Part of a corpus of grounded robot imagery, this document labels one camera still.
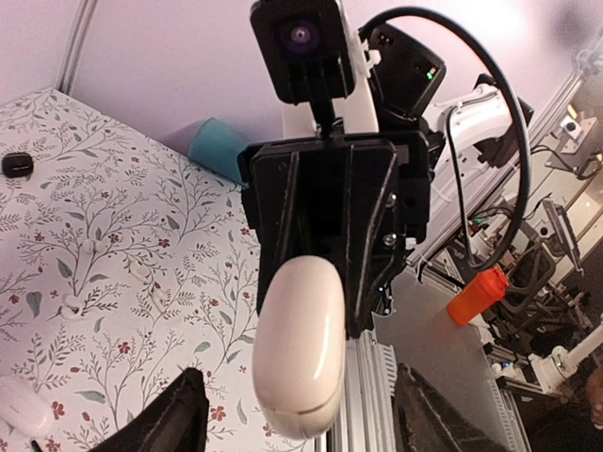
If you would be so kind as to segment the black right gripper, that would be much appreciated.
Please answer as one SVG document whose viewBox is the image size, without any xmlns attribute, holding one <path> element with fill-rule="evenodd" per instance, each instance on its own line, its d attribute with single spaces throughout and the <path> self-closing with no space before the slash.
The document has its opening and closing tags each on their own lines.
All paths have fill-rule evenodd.
<svg viewBox="0 0 603 452">
<path fill-rule="evenodd" d="M 405 240 L 426 236 L 431 176 L 425 135 L 332 132 L 255 143 L 238 165 L 245 214 L 260 244 L 256 312 L 286 261 L 319 256 L 340 272 L 347 335 L 358 338 Z"/>
</svg>

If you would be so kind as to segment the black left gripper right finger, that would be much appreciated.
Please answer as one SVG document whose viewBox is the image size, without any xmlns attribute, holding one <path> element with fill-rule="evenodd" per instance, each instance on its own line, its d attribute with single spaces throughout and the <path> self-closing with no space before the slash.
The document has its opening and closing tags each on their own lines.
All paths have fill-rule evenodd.
<svg viewBox="0 0 603 452">
<path fill-rule="evenodd" d="M 398 364 L 393 395 L 393 429 L 398 451 L 526 451 L 525 430 L 510 398 L 489 379 L 488 402 L 494 404 L 504 439 L 497 440 L 467 420 L 423 375 Z"/>
</svg>

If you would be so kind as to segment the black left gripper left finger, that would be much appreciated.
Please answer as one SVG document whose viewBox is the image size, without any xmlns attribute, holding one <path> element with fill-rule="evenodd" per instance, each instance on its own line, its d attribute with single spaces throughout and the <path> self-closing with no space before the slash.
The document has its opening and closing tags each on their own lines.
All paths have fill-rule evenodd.
<svg viewBox="0 0 603 452">
<path fill-rule="evenodd" d="M 204 375 L 189 367 L 137 417 L 93 449 L 204 452 L 208 414 Z"/>
</svg>

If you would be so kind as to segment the cream earbud charging case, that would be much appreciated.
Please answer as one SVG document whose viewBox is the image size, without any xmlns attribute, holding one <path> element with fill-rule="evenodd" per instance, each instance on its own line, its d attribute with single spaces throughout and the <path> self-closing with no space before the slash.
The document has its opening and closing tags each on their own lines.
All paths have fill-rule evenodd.
<svg viewBox="0 0 603 452">
<path fill-rule="evenodd" d="M 272 278 L 253 344 L 253 389 L 282 436 L 327 431 L 341 404 L 346 363 L 345 297 L 333 264 L 317 256 L 284 263 Z"/>
</svg>

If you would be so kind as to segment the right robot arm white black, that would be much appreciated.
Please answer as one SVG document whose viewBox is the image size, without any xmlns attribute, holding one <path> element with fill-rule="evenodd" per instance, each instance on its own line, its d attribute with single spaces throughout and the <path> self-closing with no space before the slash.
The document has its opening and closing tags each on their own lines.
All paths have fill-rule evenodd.
<svg viewBox="0 0 603 452">
<path fill-rule="evenodd" d="M 260 243 L 256 312 L 310 323 L 319 312 L 358 336 L 403 268 L 405 242 L 422 242 L 442 155 L 510 132 L 525 117 L 499 68 L 465 97 L 434 105 L 446 68 L 401 30 L 350 32 L 318 15 L 256 24 L 279 99 L 293 109 L 290 139 L 238 158 L 241 197 Z"/>
</svg>

